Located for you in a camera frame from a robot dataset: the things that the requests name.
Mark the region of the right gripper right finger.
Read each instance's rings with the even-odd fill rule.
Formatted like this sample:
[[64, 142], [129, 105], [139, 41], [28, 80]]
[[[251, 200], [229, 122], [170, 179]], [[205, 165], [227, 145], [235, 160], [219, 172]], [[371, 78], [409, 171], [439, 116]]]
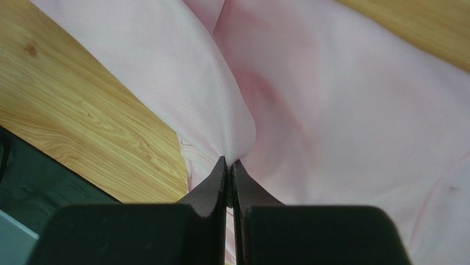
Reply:
[[410, 264], [380, 208], [285, 205], [240, 161], [231, 175], [238, 264]]

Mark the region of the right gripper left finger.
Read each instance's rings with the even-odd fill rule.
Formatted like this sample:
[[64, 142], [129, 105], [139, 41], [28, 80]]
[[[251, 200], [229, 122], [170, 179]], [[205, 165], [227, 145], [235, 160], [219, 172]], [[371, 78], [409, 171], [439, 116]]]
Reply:
[[227, 165], [172, 204], [67, 206], [47, 223], [29, 264], [224, 264]]

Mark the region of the pink t shirt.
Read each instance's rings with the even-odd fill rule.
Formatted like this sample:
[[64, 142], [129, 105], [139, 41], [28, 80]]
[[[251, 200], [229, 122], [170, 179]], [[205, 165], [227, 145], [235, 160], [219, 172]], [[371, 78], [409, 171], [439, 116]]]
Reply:
[[469, 263], [469, 74], [334, 1], [35, 1], [177, 134], [286, 204], [367, 204]]

